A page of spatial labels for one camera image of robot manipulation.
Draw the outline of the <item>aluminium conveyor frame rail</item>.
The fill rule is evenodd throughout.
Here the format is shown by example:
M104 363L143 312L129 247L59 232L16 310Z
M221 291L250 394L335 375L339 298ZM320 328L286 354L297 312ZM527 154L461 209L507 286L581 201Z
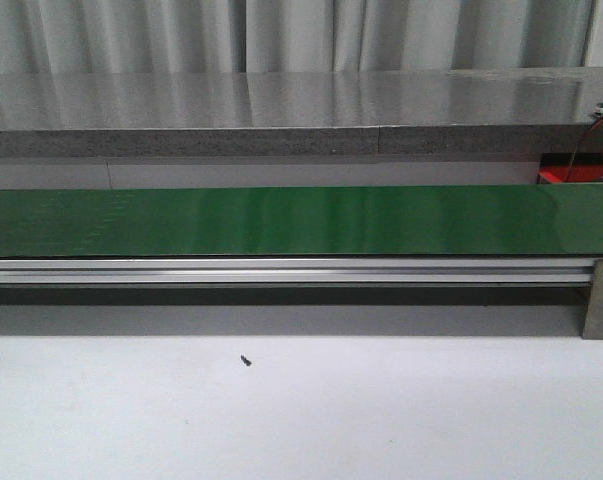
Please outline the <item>aluminium conveyor frame rail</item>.
M558 283L591 280L592 258L173 258L0 260L0 285Z

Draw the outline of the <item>green conveyor belt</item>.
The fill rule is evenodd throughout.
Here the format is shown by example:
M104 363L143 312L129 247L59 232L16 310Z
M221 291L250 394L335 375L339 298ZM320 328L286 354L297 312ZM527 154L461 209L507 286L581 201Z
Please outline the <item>green conveyor belt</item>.
M603 184L0 190L0 258L193 255L603 255Z

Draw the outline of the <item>grey stone shelf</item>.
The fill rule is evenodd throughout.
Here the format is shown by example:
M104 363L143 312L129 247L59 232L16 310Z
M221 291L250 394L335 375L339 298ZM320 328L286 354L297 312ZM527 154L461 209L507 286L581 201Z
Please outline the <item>grey stone shelf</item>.
M0 75L0 157L565 153L603 67Z

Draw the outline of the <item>grey pleated curtain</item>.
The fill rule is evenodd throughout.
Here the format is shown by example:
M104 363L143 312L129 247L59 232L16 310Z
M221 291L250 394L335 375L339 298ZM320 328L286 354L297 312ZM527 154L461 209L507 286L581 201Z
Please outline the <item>grey pleated curtain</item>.
M0 74L571 67L591 1L0 1Z

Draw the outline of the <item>red plastic bin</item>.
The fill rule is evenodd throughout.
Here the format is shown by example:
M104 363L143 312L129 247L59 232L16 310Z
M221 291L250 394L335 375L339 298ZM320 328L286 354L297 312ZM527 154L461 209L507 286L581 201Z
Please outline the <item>red plastic bin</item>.
M538 171L539 184L603 183L602 153L546 154Z

